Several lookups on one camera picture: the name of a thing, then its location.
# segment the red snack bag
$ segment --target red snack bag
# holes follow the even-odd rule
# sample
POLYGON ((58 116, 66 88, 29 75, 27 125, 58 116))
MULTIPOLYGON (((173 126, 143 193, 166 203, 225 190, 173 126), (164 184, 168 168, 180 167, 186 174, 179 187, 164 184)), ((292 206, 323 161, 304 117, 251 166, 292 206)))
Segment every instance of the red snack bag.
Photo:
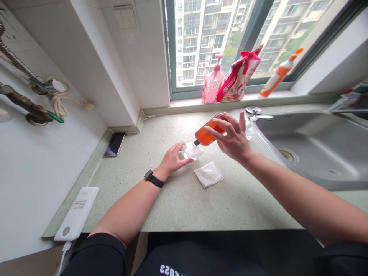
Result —
POLYGON ((234 102, 243 99, 245 87, 261 63, 258 55, 262 46, 253 52, 243 51, 240 53, 241 58, 231 65, 229 74, 225 77, 217 92, 216 102, 234 102))

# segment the smartwatch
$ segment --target smartwatch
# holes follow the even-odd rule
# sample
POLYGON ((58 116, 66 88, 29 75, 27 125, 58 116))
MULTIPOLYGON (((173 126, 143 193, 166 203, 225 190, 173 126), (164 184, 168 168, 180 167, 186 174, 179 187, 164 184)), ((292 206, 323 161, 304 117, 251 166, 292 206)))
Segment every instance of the smartwatch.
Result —
POLYGON ((153 172, 151 170, 149 170, 145 174, 145 180, 151 181, 154 185, 156 185, 159 188, 162 188, 162 186, 165 184, 165 182, 162 182, 161 180, 159 180, 158 178, 156 178, 153 175, 153 172))

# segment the forearm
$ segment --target forearm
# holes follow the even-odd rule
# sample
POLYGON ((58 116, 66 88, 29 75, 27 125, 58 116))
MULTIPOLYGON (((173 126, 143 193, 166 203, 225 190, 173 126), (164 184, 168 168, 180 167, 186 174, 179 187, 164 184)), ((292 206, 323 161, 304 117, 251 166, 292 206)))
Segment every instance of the forearm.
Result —
MULTIPOLYGON (((161 181, 168 177, 160 168, 155 169, 153 175, 161 181)), ((148 180, 140 181, 107 211, 90 235, 108 233, 126 247, 141 229, 160 190, 148 180)))
POLYGON ((240 163, 323 244, 368 243, 368 215, 359 208, 260 153, 240 163))

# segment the orange liquid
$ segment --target orange liquid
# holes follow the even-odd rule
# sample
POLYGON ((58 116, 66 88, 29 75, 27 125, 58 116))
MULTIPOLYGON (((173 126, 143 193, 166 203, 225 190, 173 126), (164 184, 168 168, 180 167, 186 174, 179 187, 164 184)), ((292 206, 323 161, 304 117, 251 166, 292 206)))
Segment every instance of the orange liquid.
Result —
MULTIPOLYGON (((222 116, 221 113, 218 113, 216 114, 213 118, 216 118, 216 119, 222 119, 222 120, 225 120, 225 117, 222 116)), ((216 124, 214 121, 209 120, 204 126, 209 126, 211 128, 213 128, 214 130, 216 130, 217 132, 223 134, 225 133, 225 129, 216 124)), ((204 126, 202 126, 196 133, 195 133, 195 138, 200 142, 200 144, 202 146, 209 146, 210 144, 212 144, 213 141, 215 141, 216 139, 213 138, 205 129, 204 129, 204 126)))

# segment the speckled green countertop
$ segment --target speckled green countertop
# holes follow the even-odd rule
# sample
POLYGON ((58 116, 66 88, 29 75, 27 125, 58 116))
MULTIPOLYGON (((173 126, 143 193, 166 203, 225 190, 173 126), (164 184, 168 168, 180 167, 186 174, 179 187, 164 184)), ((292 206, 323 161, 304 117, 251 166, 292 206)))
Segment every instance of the speckled green countertop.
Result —
MULTIPOLYGON (((263 107, 263 114, 322 109, 325 103, 263 107)), ((243 109, 227 110, 238 117, 243 109)), ((194 141, 194 133, 220 111, 161 115, 144 121, 139 134, 127 135, 120 154, 103 158, 89 186, 100 188, 83 228, 89 233, 106 211, 149 169, 161 162, 166 150, 180 141, 194 141)), ((265 142, 255 135, 251 147, 281 164, 265 142)), ((55 235, 80 187, 60 207, 44 237, 55 235)), ((368 212, 368 191, 335 192, 368 212)), ((247 170, 220 151, 216 143, 205 148, 196 162, 170 176, 142 227, 154 231, 261 230, 302 228, 247 170), (215 162, 225 179, 203 189, 193 170, 215 162)))

